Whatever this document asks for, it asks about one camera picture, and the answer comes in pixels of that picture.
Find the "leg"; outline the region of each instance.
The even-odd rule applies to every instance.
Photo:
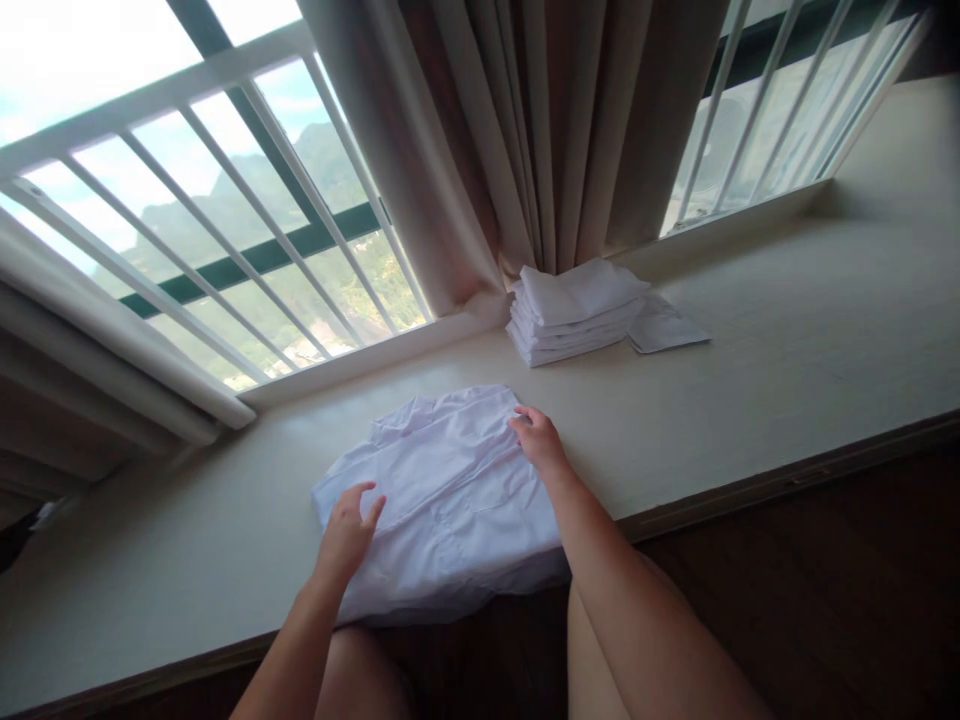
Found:
[[[405,720],[410,708],[400,675],[369,631],[337,630],[317,700],[315,720]]]
[[[680,588],[660,566],[646,555],[640,557],[671,592],[684,603],[687,602]],[[613,675],[590,625],[590,618],[587,617],[575,583],[570,585],[570,600],[567,605],[567,699],[570,720],[628,720],[630,717],[620,699]]]

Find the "finger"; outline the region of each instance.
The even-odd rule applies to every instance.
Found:
[[[530,422],[534,425],[534,427],[536,427],[541,422],[547,419],[546,415],[544,415],[542,412],[537,410],[535,407],[531,407],[530,405],[518,405],[513,409],[513,411],[518,415],[523,415],[529,418]]]
[[[383,512],[383,506],[387,504],[387,496],[381,495],[373,501],[370,512],[367,513],[367,519],[363,521],[364,527],[369,530],[376,530],[377,522],[380,520],[380,513]]]
[[[530,429],[530,423],[520,418],[510,418],[507,420],[507,425],[510,426],[510,429],[513,430],[517,435],[522,435],[527,430]]]
[[[343,491],[340,496],[340,502],[348,507],[360,507],[360,496],[367,490],[373,490],[377,484],[375,482],[357,483]]]

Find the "person's left hand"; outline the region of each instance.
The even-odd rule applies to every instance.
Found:
[[[360,497],[377,486],[373,482],[360,483],[344,491],[333,506],[330,520],[320,540],[317,564],[313,574],[326,582],[334,582],[346,588],[350,578],[360,568],[363,557],[370,547],[377,520],[387,502],[378,497],[364,520],[360,516]]]

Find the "hand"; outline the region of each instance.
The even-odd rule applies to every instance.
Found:
[[[570,465],[560,434],[550,418],[536,408],[524,405],[513,411],[523,417],[510,418],[507,424],[517,433],[517,445],[523,448],[523,454],[539,472]]]
[[[381,495],[367,513],[367,519],[360,516],[360,497],[376,486],[373,482],[354,485],[345,490],[333,506],[320,541],[313,571],[315,577],[346,588],[350,578],[360,568],[373,539],[373,531],[377,529],[380,513],[387,503],[387,498]]]

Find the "fabric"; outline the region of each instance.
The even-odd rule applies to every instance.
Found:
[[[312,491],[321,525],[358,482],[377,483],[364,514],[387,496],[338,623],[453,620],[565,577],[550,498],[507,425],[518,404],[503,385],[414,398],[334,463]]]
[[[577,323],[637,300],[648,283],[596,258],[559,276],[525,267],[524,297],[538,325]]]
[[[726,2],[298,2],[438,316],[657,237]]]
[[[506,330],[528,367],[623,340],[650,287],[600,258],[555,277],[528,267],[520,275]]]
[[[606,325],[626,322],[636,317],[640,311],[642,301],[631,300],[620,307],[599,313],[586,320],[575,323],[544,326],[536,322],[536,318],[527,306],[526,293],[523,292],[523,283],[517,282],[513,286],[516,302],[510,305],[510,316],[523,328],[524,336],[534,338],[557,338],[563,335],[576,334]]]
[[[34,504],[256,417],[5,211],[0,391],[0,489]]]
[[[652,291],[647,292],[643,309],[628,335],[633,349],[641,354],[710,340],[709,333]]]

